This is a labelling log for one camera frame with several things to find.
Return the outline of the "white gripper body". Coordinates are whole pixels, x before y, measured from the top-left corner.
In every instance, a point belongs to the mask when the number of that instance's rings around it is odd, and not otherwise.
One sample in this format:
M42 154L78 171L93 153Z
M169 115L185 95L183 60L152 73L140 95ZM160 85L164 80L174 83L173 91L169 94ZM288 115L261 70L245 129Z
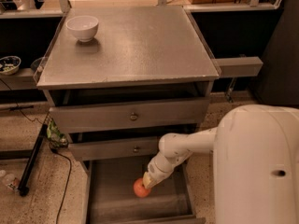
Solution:
M158 162L152 159L148 164L147 172L154 180L154 186L156 186L167 179L173 173L173 170L173 166L168 161Z

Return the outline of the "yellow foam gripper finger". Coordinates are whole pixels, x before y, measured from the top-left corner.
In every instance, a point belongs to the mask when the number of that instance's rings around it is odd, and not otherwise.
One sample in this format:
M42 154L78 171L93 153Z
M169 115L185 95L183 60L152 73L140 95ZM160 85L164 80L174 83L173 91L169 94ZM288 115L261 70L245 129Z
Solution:
M142 177L142 183L145 189L151 189L154 186L154 180L148 172L145 172Z

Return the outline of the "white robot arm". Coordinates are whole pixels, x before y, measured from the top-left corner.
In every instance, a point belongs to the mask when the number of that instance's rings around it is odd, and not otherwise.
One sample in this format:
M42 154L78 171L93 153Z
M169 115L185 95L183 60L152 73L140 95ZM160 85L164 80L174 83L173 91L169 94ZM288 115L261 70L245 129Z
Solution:
M216 224L299 224L299 110L242 105L216 128L168 133L143 185L167 179L193 153L213 152Z

